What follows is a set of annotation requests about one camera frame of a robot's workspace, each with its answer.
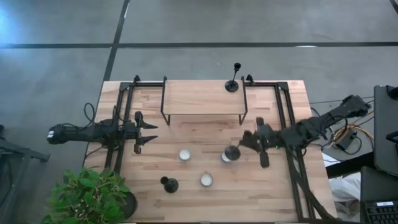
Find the black pot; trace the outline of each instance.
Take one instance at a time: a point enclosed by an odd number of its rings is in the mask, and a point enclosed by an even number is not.
[[[131,192],[125,193],[126,197],[124,200],[127,202],[127,205],[123,205],[120,207],[120,210],[123,212],[125,219],[128,219],[136,212],[138,203],[137,198]]]

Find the concrete floor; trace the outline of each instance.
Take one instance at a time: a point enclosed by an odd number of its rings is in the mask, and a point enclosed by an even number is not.
[[[0,44],[112,43],[122,5],[0,0]],[[388,0],[138,0],[130,2],[120,42],[398,41],[397,22]],[[83,106],[98,101],[110,51],[0,49],[5,137],[51,154],[46,164],[31,162],[16,223],[37,223],[63,171],[81,167],[86,144],[52,146],[45,137],[57,123],[86,124]],[[305,80],[309,100],[320,102],[372,96],[374,85],[398,85],[397,57],[397,47],[118,49],[110,80],[227,79],[240,62],[239,74],[258,80]],[[336,105],[312,106],[324,113]],[[373,132],[372,122],[364,127]],[[358,155],[371,150],[363,139]],[[325,152],[348,158],[335,149]]]

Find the potted plant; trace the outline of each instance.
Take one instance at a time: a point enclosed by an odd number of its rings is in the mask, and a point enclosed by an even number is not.
[[[135,212],[137,200],[124,179],[109,169],[99,174],[93,168],[83,167],[79,175],[65,172],[63,184],[52,190],[43,224],[119,223]]]

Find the keyboard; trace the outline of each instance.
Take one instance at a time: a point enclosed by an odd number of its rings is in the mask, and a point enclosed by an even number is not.
[[[398,224],[398,201],[365,202],[367,223]]]

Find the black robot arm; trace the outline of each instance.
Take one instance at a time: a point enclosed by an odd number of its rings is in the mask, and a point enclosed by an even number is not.
[[[105,119],[85,127],[57,124],[50,128],[47,141],[50,144],[63,144],[68,141],[100,142],[108,149],[116,149],[122,140],[135,139],[134,152],[140,154],[140,146],[157,137],[141,136],[141,128],[153,129],[157,126],[145,123],[140,111],[135,113],[135,123],[129,120],[119,125],[116,116],[114,113],[112,119]]]
[[[285,147],[286,150],[306,148],[320,136],[326,138],[326,129],[342,119],[365,116],[370,105],[359,96],[350,95],[335,109],[320,117],[303,119],[296,125],[279,131],[274,131],[269,124],[264,124],[263,118],[257,118],[257,131],[245,131],[240,146],[246,146],[260,154],[261,167],[269,167],[267,149],[270,147]]]

